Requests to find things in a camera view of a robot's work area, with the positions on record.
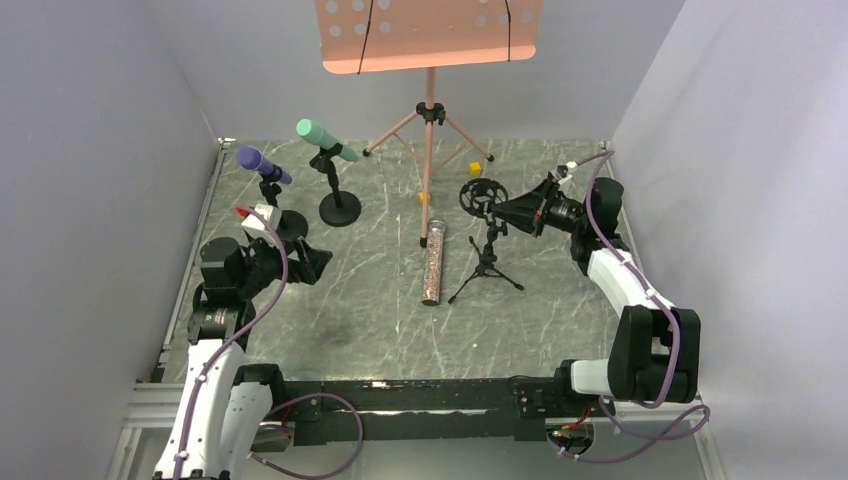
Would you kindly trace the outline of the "black tripod mic stand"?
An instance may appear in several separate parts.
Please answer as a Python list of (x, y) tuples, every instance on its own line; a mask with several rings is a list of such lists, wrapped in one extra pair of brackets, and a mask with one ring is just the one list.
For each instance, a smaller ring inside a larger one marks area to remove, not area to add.
[(474, 272), (461, 284), (458, 290), (449, 298), (448, 303), (453, 304), (462, 290), (471, 280), (478, 278), (500, 278), (509, 282), (519, 291), (525, 287), (511, 279), (500, 271), (495, 263), (498, 260), (494, 252), (494, 242), (500, 236), (508, 235), (508, 227), (505, 221), (498, 220), (494, 215), (494, 207), (509, 200), (506, 188), (499, 182), (489, 178), (474, 178), (468, 181), (459, 192), (459, 202), (462, 210), (469, 215), (485, 221), (486, 242), (480, 247), (473, 236), (469, 236), (469, 243), (475, 250), (478, 263)]

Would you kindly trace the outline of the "purple toy microphone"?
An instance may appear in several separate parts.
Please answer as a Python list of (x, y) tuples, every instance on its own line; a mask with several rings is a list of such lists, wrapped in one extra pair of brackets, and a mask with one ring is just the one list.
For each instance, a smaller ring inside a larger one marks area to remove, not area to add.
[(290, 185), (293, 181), (287, 171), (271, 162), (256, 147), (244, 146), (239, 148), (236, 152), (236, 161), (242, 169), (259, 175), (265, 181), (284, 185)]

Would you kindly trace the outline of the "teal toy microphone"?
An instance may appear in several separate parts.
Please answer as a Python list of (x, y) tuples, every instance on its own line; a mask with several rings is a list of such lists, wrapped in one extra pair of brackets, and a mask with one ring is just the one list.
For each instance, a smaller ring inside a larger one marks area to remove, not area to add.
[(337, 156), (347, 162), (355, 163), (359, 159), (359, 155), (351, 147), (338, 140), (314, 120), (306, 118), (299, 120), (296, 125), (296, 133), (304, 142), (325, 150), (340, 145), (341, 150)]

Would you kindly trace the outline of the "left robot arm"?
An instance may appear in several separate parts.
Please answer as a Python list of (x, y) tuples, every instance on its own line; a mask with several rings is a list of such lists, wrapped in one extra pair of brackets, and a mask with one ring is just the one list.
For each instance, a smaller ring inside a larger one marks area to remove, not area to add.
[(260, 424), (286, 399), (275, 364), (246, 359), (254, 297), (273, 281), (315, 284), (333, 255), (298, 238), (281, 248), (230, 237), (200, 249), (202, 282), (192, 300), (187, 373), (155, 479), (235, 479)]

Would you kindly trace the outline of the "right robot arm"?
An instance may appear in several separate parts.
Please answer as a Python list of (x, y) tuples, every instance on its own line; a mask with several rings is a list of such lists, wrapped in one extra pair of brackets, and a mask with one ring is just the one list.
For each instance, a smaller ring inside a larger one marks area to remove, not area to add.
[(584, 200), (567, 197), (554, 178), (492, 208), (494, 216), (534, 237), (545, 228), (569, 234), (572, 260), (619, 316), (609, 355), (567, 360), (567, 387), (643, 405), (686, 404), (697, 392), (701, 322), (660, 295), (617, 234), (624, 188), (599, 178)]

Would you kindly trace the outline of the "pink music stand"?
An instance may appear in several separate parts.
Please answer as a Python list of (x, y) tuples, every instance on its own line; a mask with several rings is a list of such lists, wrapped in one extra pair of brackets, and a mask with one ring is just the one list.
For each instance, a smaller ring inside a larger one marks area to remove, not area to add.
[[(478, 142), (436, 98), (440, 67), (511, 63), (537, 50), (543, 0), (316, 1), (323, 67), (336, 75), (422, 70), (425, 98), (395, 126), (363, 149), (371, 155), (416, 118), (425, 125), (422, 191), (430, 194), (434, 129), (449, 125), (491, 162)], [(429, 204), (421, 204), (420, 246), (426, 246)]]

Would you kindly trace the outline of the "black base bar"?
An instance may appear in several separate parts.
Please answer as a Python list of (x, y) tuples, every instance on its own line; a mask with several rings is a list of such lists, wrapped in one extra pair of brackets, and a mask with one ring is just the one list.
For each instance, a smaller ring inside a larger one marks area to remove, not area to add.
[(549, 430), (593, 416), (596, 397), (551, 377), (286, 381), (273, 386), (266, 425), (296, 446), (330, 442), (511, 438), (543, 441)]

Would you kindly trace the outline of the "aluminium frame rail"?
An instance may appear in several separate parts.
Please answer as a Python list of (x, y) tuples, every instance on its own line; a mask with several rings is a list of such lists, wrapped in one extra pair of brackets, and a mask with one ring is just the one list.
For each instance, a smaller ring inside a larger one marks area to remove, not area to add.
[(232, 139), (228, 139), (226, 137), (218, 139), (218, 150), (215, 158), (215, 162), (213, 164), (211, 173), (208, 176), (206, 187), (204, 190), (204, 196), (202, 199), (202, 203), (200, 206), (200, 210), (195, 218), (195, 220), (190, 224), (191, 226), (191, 242), (190, 248), (188, 251), (187, 261), (185, 264), (185, 268), (183, 270), (183, 274), (181, 276), (181, 280), (179, 283), (179, 288), (177, 290), (175, 296), (175, 302), (173, 304), (169, 322), (167, 328), (165, 330), (165, 334), (163, 337), (163, 342), (160, 348), (159, 355), (157, 357), (156, 366), (154, 368), (155, 372), (163, 372), (167, 366), (168, 360), (170, 358), (170, 352), (172, 350), (173, 337), (176, 330), (176, 326), (179, 320), (180, 309), (183, 304), (184, 295), (188, 289), (191, 270), (194, 265), (195, 256), (198, 252), (201, 234), (203, 233), (204, 226), (206, 224), (206, 219), (208, 216), (208, 212), (212, 203), (212, 198), (214, 195), (214, 191), (217, 187), (218, 180), (220, 177), (220, 172), (225, 160), (226, 151), (229, 148)]

